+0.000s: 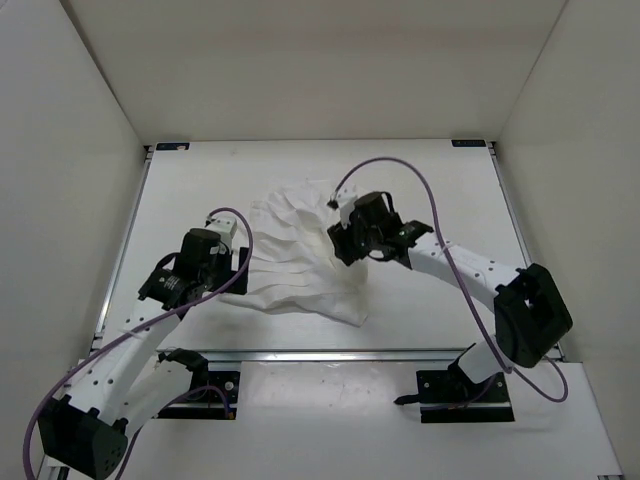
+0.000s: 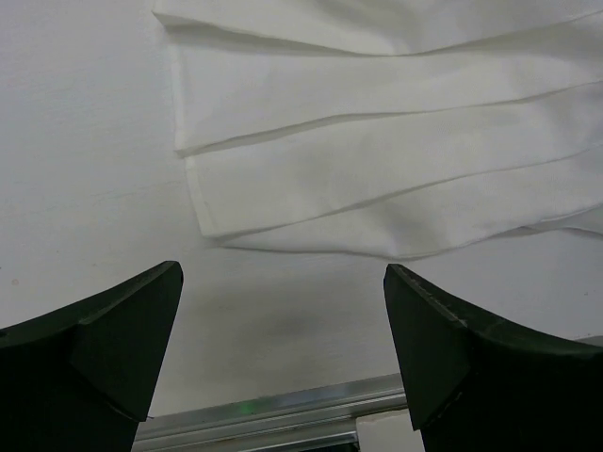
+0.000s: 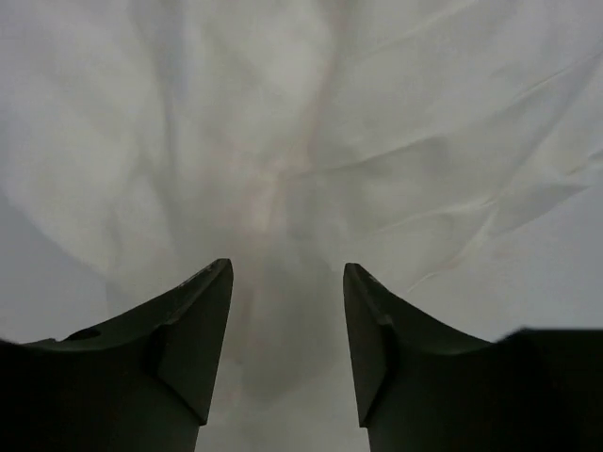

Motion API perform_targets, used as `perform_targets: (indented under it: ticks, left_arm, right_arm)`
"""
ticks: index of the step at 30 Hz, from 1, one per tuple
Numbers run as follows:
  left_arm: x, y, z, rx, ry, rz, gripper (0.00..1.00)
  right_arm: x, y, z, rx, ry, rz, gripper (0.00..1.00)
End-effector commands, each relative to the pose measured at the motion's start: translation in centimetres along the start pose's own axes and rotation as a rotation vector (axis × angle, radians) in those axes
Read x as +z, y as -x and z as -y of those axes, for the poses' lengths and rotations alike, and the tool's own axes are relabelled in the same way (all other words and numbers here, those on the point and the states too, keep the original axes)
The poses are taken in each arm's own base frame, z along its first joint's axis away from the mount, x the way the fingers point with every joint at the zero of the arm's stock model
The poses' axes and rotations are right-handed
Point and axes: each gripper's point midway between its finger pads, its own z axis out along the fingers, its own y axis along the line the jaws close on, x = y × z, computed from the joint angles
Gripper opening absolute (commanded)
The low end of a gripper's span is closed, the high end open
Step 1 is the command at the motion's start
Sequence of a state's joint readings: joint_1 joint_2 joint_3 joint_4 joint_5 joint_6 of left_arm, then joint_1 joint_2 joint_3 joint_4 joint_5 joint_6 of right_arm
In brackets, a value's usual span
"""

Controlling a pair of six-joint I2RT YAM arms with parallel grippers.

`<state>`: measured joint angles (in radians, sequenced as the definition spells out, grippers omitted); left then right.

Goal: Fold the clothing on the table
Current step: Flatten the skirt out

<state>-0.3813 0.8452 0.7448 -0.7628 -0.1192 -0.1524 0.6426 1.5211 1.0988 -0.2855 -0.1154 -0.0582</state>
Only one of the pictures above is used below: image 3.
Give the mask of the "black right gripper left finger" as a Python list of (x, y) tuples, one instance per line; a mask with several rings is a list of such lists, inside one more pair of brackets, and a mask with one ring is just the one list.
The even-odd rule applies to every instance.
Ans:
[(219, 259), (66, 339), (1, 344), (5, 451), (191, 451), (207, 423), (234, 271)]

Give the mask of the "white pleated skirt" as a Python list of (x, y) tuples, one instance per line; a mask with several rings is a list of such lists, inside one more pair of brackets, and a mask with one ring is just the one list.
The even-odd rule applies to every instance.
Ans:
[(602, 324), (598, 1), (5, 1), (11, 339), (227, 257), (199, 451), (365, 451), (364, 266), (457, 329)]

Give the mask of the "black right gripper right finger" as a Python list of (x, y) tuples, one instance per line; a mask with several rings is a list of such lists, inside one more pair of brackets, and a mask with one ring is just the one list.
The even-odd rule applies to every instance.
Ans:
[(458, 331), (347, 264), (359, 423), (373, 451), (598, 451), (602, 333)]

